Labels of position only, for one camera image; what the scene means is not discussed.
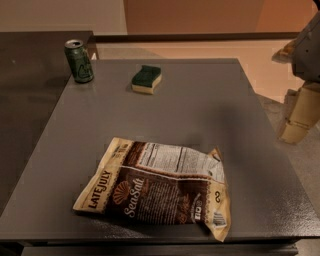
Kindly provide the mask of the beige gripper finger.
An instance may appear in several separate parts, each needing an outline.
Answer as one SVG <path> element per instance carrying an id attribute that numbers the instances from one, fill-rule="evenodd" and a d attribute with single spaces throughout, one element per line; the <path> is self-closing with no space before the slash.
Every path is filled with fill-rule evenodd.
<path id="1" fill-rule="evenodd" d="M 287 91 L 278 138 L 289 144 L 301 142 L 320 120 L 320 84 L 305 82 Z"/>
<path id="2" fill-rule="evenodd" d="M 272 60 L 278 63 L 291 63 L 296 41 L 292 40 L 273 54 Z"/>

